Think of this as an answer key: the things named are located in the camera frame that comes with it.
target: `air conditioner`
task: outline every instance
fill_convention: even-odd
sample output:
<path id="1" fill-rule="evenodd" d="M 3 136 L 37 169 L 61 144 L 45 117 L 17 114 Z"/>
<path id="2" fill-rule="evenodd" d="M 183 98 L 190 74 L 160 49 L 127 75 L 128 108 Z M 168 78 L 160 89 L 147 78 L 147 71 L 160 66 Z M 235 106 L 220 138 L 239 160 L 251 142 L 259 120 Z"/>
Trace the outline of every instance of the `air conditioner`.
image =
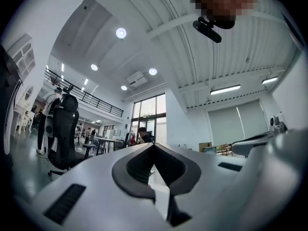
<path id="1" fill-rule="evenodd" d="M 148 80 L 144 77 L 143 73 L 136 72 L 133 75 L 129 76 L 127 78 L 127 81 L 129 82 L 129 85 L 131 87 L 138 87 L 144 83 L 146 83 Z"/>

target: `black railing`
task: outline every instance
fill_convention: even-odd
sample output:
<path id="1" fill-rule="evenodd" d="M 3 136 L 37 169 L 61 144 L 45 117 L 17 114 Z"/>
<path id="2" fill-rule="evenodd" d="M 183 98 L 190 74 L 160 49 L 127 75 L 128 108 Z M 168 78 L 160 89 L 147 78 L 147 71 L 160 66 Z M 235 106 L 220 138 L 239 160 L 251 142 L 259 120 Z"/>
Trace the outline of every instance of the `black railing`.
<path id="1" fill-rule="evenodd" d="M 114 107 L 113 105 L 106 103 L 93 95 L 87 93 L 86 91 L 81 90 L 79 87 L 73 85 L 65 79 L 61 79 L 60 76 L 52 72 L 51 70 L 45 71 L 44 80 L 53 86 L 59 86 L 62 89 L 70 90 L 70 94 L 80 99 L 81 101 L 88 103 L 100 110 L 111 113 L 115 116 L 122 117 L 123 110 Z"/>

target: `black pants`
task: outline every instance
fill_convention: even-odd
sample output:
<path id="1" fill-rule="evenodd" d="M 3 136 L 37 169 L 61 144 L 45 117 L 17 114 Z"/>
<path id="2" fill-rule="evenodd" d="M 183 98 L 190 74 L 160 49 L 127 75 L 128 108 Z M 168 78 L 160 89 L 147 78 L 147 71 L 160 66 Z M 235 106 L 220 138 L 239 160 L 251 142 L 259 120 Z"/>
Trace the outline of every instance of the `black pants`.
<path id="1" fill-rule="evenodd" d="M 46 116 L 41 115 L 40 121 L 39 121 L 39 126 L 38 126 L 38 149 L 41 150 L 42 148 L 42 143 L 43 143 L 43 137 L 44 137 L 44 132 L 45 132 L 45 120 Z"/>

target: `gray floor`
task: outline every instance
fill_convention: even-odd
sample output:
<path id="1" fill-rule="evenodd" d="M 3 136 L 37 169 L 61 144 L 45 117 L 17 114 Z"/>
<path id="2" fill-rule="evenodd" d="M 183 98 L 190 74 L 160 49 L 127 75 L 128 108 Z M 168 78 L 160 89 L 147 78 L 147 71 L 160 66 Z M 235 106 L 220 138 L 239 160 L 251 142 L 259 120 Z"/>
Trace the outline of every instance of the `gray floor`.
<path id="1" fill-rule="evenodd" d="M 13 188 L 17 195 L 29 203 L 46 185 L 60 177 L 47 175 L 49 170 L 60 170 L 47 160 L 47 154 L 42 158 L 37 157 L 37 136 L 36 129 L 32 133 L 26 131 L 20 135 L 16 132 L 15 138 L 11 137 L 10 145 L 14 163 Z"/>

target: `camera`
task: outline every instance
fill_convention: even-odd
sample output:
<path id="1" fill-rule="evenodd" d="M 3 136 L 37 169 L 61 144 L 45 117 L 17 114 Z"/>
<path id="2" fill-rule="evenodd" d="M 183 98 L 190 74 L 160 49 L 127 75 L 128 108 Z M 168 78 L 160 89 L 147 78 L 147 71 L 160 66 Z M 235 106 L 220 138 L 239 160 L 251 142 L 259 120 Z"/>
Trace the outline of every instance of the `camera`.
<path id="1" fill-rule="evenodd" d="M 212 28 L 217 26 L 222 29 L 231 29 L 235 25 L 235 17 L 229 21 L 216 21 L 214 18 L 206 21 L 203 16 L 200 16 L 197 21 L 193 22 L 193 27 L 215 43 L 221 42 L 221 36 Z"/>

